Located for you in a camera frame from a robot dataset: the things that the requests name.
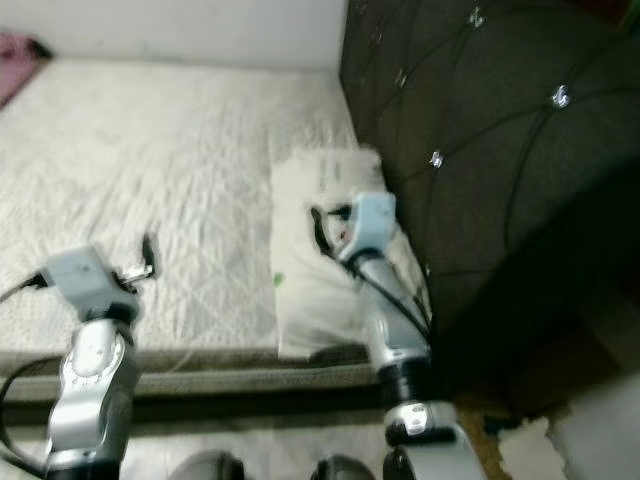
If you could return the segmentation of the dark tufted headboard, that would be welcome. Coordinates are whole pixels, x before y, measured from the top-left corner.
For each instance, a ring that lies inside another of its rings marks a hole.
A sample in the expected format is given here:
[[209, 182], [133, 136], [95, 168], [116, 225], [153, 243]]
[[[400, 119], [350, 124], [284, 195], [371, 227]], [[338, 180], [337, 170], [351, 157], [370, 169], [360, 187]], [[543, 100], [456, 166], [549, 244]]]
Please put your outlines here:
[[339, 76], [448, 392], [640, 264], [640, 37], [566, 0], [349, 0]]

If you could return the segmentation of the silver left robot leg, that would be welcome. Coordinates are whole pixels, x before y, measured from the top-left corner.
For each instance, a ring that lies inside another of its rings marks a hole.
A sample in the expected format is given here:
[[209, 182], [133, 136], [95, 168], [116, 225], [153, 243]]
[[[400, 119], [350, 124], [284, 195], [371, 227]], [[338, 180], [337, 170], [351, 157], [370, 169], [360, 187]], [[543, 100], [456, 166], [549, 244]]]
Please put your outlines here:
[[244, 480], [244, 466], [228, 451], [201, 451], [175, 466], [165, 480]]

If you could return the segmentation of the white quilted mattress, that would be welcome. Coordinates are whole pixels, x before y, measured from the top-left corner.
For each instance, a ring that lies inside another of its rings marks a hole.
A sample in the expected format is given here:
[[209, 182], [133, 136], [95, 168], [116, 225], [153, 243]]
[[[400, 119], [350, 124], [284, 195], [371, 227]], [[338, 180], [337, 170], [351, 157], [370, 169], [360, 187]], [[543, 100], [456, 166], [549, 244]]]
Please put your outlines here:
[[131, 265], [152, 232], [137, 396], [374, 384], [362, 342], [278, 349], [270, 172], [324, 147], [365, 148], [326, 73], [52, 61], [0, 114], [0, 283], [83, 244]]

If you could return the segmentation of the pink cartoon print blanket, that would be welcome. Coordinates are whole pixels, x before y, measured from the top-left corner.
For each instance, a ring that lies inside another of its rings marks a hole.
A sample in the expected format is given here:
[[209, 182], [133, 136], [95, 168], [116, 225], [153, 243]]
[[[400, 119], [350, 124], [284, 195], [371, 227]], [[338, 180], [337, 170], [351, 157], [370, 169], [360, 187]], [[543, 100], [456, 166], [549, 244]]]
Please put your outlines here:
[[0, 104], [6, 106], [54, 54], [35, 36], [0, 33]]

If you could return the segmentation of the silver right robot leg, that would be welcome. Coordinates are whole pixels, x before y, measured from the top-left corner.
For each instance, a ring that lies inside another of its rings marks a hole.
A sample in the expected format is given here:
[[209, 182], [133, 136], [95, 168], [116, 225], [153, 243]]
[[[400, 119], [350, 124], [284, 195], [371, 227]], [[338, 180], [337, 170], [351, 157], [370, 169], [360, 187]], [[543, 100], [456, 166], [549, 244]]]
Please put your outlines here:
[[356, 458], [332, 454], [316, 463], [308, 480], [376, 480], [376, 477]]

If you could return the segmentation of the white pillow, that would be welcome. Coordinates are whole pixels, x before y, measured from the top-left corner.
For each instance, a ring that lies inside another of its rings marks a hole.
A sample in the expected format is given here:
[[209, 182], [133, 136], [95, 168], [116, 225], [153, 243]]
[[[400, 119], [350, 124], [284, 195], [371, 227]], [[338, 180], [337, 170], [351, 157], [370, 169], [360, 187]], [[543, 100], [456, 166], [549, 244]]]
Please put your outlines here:
[[278, 349], [305, 358], [364, 340], [358, 279], [321, 255], [311, 206], [344, 209], [362, 192], [388, 192], [381, 159], [370, 148], [300, 148], [271, 168], [270, 265], [275, 282]]

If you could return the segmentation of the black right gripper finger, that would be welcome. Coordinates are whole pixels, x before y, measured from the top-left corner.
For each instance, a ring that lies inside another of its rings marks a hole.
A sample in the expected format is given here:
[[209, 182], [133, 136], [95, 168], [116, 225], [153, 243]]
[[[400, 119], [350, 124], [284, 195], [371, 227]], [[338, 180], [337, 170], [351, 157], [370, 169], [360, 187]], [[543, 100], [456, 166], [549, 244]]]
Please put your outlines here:
[[312, 219], [312, 233], [314, 233], [317, 250], [328, 259], [333, 259], [333, 244], [329, 241], [325, 230], [325, 220], [328, 218], [328, 214], [319, 206], [311, 206], [308, 214]]

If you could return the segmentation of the silver robot leg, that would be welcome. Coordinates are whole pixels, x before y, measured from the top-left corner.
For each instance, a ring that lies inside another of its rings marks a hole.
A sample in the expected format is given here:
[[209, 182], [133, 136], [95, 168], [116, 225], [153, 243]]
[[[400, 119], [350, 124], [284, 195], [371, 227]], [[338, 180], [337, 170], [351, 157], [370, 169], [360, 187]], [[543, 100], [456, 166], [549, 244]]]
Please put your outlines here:
[[244, 480], [244, 466], [228, 451], [201, 451], [175, 466], [165, 480]]
[[308, 480], [376, 480], [376, 477], [356, 458], [332, 454], [316, 463]]

